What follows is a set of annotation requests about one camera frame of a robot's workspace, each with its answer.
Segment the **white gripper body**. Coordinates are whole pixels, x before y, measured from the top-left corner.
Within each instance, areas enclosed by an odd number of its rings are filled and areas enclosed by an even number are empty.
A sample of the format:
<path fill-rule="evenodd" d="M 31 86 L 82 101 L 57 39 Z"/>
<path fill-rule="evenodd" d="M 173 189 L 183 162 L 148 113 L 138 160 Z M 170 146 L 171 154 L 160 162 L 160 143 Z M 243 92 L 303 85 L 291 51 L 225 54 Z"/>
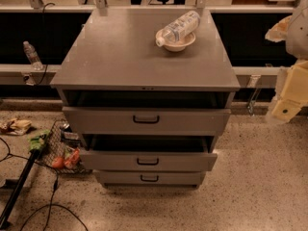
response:
<path fill-rule="evenodd" d="M 281 67 L 277 74 L 275 96 L 269 103 L 266 122 L 288 123 L 308 105 L 308 61 L 297 60 L 291 67 Z"/>

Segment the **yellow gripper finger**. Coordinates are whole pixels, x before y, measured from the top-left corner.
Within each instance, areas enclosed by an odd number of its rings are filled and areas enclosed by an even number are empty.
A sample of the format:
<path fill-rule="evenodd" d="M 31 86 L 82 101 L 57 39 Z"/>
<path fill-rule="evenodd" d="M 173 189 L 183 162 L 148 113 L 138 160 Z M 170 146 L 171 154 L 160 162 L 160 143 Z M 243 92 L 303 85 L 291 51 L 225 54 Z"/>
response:
<path fill-rule="evenodd" d="M 272 26 L 266 33 L 265 39 L 273 42 L 283 41 L 287 38 L 289 22 L 291 16 L 287 16 L 280 21 L 278 21 L 274 26 Z"/>

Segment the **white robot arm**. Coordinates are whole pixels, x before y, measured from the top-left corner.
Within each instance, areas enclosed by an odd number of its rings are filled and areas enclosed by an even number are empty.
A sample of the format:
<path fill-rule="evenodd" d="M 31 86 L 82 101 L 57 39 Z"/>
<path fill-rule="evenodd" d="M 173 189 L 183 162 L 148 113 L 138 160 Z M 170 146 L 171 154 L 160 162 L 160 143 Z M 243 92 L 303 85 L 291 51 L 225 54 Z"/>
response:
<path fill-rule="evenodd" d="M 291 67 L 280 67 L 266 114 L 268 123 L 283 124 L 308 105 L 308 0 L 300 0 L 293 14 L 269 29 L 265 39 L 285 41 L 286 51 L 296 58 Z"/>

